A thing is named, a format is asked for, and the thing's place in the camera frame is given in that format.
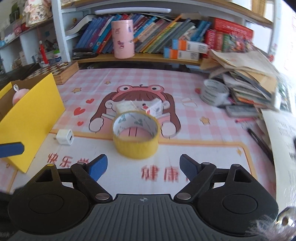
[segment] pink frog headband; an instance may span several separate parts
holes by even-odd
[[[162,94],[162,92],[164,90],[165,89],[160,85],[150,85],[147,88],[141,87],[141,86],[133,87],[131,85],[122,85],[122,86],[119,86],[117,88],[118,93],[115,96],[112,97],[112,100],[114,101],[118,96],[120,96],[121,94],[126,93],[126,92],[130,92],[130,91],[148,91],[148,92],[156,94],[164,102],[164,101],[166,101],[166,98]]]

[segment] desk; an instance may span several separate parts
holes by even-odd
[[[275,171],[271,162],[242,124],[235,123],[225,110],[200,99],[197,92],[204,79],[201,74],[166,70],[79,70],[58,86],[66,110],[28,172],[15,174],[13,167],[3,170],[4,163],[0,163],[0,171],[7,177],[2,189],[13,191],[24,185],[49,162],[64,168],[77,161],[91,161],[104,153],[108,168],[98,182],[113,197],[117,193],[174,196],[188,182],[178,164],[180,155],[186,153],[198,162],[212,162],[218,168],[239,163],[275,197]],[[157,153],[140,161],[120,156],[111,141],[114,103],[130,99],[141,105],[154,98],[162,99],[165,106],[158,119],[162,133]],[[74,131],[71,146],[59,145],[54,140],[58,129]]]

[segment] roll of tape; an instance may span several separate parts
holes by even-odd
[[[151,135],[149,140],[120,137],[120,133],[130,127],[143,128]],[[129,158],[145,159],[156,153],[160,126],[158,121],[141,111],[129,111],[117,116],[112,124],[113,142],[117,151]]]
[[[216,80],[205,80],[200,92],[200,98],[209,105],[219,106],[229,95],[225,84]]]

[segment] open yellow box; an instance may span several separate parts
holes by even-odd
[[[13,85],[30,89],[15,106]],[[39,75],[28,80],[16,80],[0,91],[0,144],[22,142],[23,154],[4,160],[26,172],[39,147],[52,129],[65,107],[53,75]]]

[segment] pink cylindrical container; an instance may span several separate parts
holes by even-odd
[[[133,20],[111,22],[115,58],[131,58],[135,55]]]

